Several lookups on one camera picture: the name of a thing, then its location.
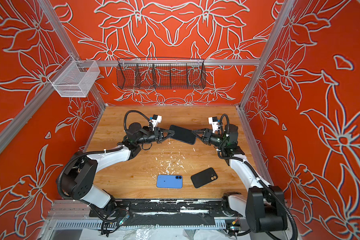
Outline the black smartphone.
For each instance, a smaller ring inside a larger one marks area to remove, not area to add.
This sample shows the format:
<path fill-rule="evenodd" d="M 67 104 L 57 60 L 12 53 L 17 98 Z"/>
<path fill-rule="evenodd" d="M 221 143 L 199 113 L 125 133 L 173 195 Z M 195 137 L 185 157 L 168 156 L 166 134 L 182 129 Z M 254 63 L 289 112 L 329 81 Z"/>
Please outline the black smartphone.
<path fill-rule="evenodd" d="M 171 139 L 180 141 L 185 144 L 194 145 L 197 137 L 192 133 L 191 130 L 185 129 L 179 126 L 171 125 L 170 130 L 174 131 L 175 134 L 171 136 Z"/>

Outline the black phone case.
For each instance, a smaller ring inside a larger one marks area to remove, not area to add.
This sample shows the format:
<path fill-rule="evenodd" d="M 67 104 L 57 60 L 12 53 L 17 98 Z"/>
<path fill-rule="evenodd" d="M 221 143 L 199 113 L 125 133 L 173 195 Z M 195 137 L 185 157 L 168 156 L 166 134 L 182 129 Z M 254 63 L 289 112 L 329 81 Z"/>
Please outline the black phone case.
<path fill-rule="evenodd" d="M 196 189 L 201 188 L 218 179 L 218 175 L 213 168 L 205 169 L 191 176 L 191 181 Z"/>

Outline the blue phone case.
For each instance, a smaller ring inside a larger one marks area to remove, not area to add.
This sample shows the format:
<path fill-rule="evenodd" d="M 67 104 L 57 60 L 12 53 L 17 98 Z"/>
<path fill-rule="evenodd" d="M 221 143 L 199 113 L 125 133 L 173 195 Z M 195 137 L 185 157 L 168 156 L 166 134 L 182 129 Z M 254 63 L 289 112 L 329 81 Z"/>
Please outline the blue phone case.
<path fill-rule="evenodd" d="M 180 175 L 158 175 L 157 188 L 181 189 L 183 177 Z"/>

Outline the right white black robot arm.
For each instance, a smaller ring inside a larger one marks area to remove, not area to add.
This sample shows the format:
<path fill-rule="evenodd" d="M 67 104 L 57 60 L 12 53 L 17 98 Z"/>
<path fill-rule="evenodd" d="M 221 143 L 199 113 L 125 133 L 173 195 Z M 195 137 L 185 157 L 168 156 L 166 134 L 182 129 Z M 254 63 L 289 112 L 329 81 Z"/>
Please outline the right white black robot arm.
<path fill-rule="evenodd" d="M 210 129 L 193 130 L 192 134 L 205 145 L 216 149 L 217 156 L 235 171 L 247 190 L 247 197 L 230 194 L 226 196 L 226 200 L 229 210 L 243 216 L 249 228 L 245 231 L 227 229 L 226 234 L 238 237 L 249 233 L 264 233 L 276 240 L 275 232 L 290 229 L 290 239 L 298 239 L 298 227 L 286 206 L 283 191 L 261 177 L 250 164 L 238 143 L 238 127 L 230 124 L 226 114 L 220 118 L 210 117 L 209 124 Z"/>

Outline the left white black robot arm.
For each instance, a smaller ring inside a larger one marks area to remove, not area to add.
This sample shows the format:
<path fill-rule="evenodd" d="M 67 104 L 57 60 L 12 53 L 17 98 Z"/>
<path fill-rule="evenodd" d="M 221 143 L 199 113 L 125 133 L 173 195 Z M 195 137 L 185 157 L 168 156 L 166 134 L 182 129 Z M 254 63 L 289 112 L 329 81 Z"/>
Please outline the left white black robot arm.
<path fill-rule="evenodd" d="M 162 116 L 153 115 L 149 118 L 140 111 L 136 113 L 147 121 L 147 125 L 142 126 L 140 123 L 128 125 L 127 119 L 131 113 L 133 111 L 126 112 L 124 117 L 126 135 L 122 142 L 109 150 L 75 153 L 56 180 L 58 193 L 63 199 L 89 205 L 100 219 L 110 217 L 118 206 L 111 194 L 95 186 L 96 174 L 107 167 L 134 159 L 143 150 L 144 145 L 160 144 L 175 134 L 173 130 L 158 126 Z"/>

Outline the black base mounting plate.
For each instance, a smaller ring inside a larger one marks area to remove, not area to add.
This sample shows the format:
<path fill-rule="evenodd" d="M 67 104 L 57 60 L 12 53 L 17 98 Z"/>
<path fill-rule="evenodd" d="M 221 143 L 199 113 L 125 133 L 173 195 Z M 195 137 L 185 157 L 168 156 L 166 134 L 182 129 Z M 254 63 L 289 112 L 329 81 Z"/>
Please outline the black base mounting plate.
<path fill-rule="evenodd" d="M 230 208 L 226 198 L 220 199 L 116 199 L 99 208 L 88 204 L 92 216 L 123 217 L 127 214 L 159 215 L 159 214 L 203 214 L 211 217 L 244 217 L 245 212 L 237 212 Z"/>

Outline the clear plastic bin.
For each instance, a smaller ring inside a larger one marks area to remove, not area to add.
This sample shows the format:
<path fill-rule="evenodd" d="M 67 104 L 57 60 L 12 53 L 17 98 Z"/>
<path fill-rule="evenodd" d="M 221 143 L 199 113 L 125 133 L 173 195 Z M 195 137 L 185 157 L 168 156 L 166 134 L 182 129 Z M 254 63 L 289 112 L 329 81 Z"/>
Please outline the clear plastic bin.
<path fill-rule="evenodd" d="M 58 67 L 49 83 L 63 98 L 85 98 L 100 74 L 96 61 L 70 60 Z"/>

